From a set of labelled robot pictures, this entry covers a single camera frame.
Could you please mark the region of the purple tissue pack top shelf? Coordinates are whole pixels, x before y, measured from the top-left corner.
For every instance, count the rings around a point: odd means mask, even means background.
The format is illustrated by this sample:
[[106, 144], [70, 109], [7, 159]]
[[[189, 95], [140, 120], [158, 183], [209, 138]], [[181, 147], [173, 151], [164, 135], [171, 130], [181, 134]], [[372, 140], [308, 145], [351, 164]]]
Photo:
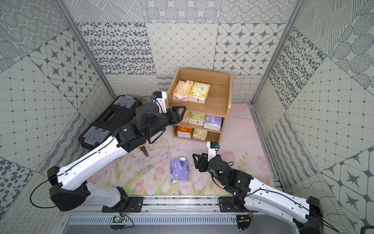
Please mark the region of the purple tissue pack top shelf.
[[186, 157], [176, 157], [170, 160], [170, 182], [172, 184], [189, 181], [189, 165]]

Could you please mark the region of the orange tissue pack top shelf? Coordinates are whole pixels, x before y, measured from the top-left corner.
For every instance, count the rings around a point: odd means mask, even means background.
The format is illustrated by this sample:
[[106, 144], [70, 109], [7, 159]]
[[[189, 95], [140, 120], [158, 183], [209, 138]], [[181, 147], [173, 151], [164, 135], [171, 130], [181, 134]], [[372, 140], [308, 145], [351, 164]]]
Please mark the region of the orange tissue pack top shelf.
[[194, 81], [178, 81], [173, 93], [172, 99], [177, 101], [189, 101], [189, 94], [194, 85]]

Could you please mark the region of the orange tissue pack shelf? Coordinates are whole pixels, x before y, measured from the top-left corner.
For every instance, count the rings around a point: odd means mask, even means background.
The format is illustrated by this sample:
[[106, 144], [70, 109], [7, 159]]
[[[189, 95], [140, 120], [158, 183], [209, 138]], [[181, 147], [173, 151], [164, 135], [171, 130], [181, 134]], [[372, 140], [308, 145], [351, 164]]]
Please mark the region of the orange tissue pack shelf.
[[177, 101], [189, 101], [189, 94], [194, 85], [194, 81], [178, 81], [173, 93], [172, 99]]
[[182, 119], [182, 122], [188, 122], [189, 121], [189, 117], [190, 117], [190, 112], [189, 111], [186, 111], [183, 115], [183, 119]]

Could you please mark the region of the yellow-green tissue pack top shelf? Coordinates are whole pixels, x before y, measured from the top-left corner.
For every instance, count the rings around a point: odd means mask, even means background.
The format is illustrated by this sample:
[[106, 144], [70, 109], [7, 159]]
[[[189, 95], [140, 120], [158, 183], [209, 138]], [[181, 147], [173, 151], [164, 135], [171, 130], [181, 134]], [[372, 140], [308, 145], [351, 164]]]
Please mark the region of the yellow-green tissue pack top shelf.
[[210, 92], [210, 88], [210, 84], [195, 82], [189, 93], [189, 101], [205, 104]]

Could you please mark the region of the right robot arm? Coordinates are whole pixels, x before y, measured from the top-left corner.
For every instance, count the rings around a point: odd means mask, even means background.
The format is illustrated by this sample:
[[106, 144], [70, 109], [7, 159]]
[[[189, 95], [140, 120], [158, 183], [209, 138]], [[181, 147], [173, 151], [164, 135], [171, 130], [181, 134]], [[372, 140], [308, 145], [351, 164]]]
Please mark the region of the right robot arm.
[[213, 182], [232, 194], [231, 206], [237, 211], [256, 211], [281, 220], [300, 234], [322, 234], [327, 227], [337, 229], [323, 218], [321, 202], [315, 197], [299, 198], [272, 188], [252, 175], [233, 169], [220, 155], [193, 154], [195, 168], [208, 172]]

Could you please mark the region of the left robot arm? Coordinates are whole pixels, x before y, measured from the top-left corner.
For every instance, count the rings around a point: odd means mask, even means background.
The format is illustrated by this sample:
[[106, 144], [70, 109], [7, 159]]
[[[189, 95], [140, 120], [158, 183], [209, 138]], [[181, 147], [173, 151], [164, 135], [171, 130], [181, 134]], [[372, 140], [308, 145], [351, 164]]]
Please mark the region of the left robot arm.
[[88, 178], [117, 158], [130, 153], [146, 142], [153, 144], [168, 126], [183, 119], [186, 106], [160, 109], [157, 103], [145, 103], [135, 109], [131, 122], [119, 127], [102, 144], [75, 162], [64, 167], [53, 166], [47, 171], [50, 199], [60, 211], [70, 211], [81, 205], [102, 206], [103, 212], [124, 212], [130, 202], [125, 190], [93, 185]]

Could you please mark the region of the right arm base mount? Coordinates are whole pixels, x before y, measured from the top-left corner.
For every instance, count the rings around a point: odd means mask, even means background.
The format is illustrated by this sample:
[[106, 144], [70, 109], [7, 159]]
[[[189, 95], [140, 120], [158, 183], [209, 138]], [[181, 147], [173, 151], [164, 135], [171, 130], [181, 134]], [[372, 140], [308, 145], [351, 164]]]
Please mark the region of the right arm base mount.
[[258, 211], [248, 210], [243, 205], [238, 205], [234, 203], [232, 201], [232, 197], [229, 197], [229, 196], [218, 197], [217, 202], [218, 202], [221, 213], [233, 213], [233, 212], [248, 213], [249, 211], [258, 213]]

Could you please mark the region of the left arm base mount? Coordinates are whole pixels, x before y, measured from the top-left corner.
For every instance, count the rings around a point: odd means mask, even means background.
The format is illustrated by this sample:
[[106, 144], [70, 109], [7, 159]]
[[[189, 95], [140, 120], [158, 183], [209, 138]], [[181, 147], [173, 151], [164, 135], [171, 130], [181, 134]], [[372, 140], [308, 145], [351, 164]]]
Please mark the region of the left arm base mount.
[[127, 197], [112, 208], [103, 206], [101, 211], [103, 213], [140, 213], [143, 201], [144, 197]]

